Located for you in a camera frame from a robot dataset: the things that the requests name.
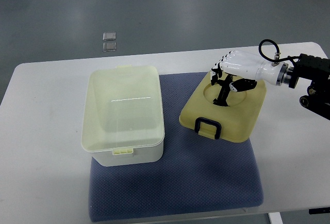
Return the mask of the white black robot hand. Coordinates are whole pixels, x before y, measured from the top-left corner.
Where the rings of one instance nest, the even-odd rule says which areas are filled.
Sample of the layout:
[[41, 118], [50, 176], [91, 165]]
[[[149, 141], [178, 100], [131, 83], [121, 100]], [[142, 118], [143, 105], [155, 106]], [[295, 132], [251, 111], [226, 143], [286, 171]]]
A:
[[229, 89], [242, 92], [254, 88], [254, 82], [265, 80], [272, 85], [281, 85], [288, 71], [288, 64], [271, 62], [261, 56], [233, 50], [222, 56], [210, 71], [211, 84], [219, 84], [223, 73], [238, 76], [244, 80], [230, 83]]

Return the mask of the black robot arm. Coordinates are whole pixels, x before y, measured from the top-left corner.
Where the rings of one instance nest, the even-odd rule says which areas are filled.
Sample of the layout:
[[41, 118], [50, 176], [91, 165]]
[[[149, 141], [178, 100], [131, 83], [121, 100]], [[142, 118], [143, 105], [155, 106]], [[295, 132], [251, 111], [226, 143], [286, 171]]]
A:
[[305, 109], [329, 119], [329, 59], [300, 54], [288, 57], [293, 66], [289, 67], [284, 83], [294, 89], [300, 78], [310, 80], [307, 95], [300, 97]]

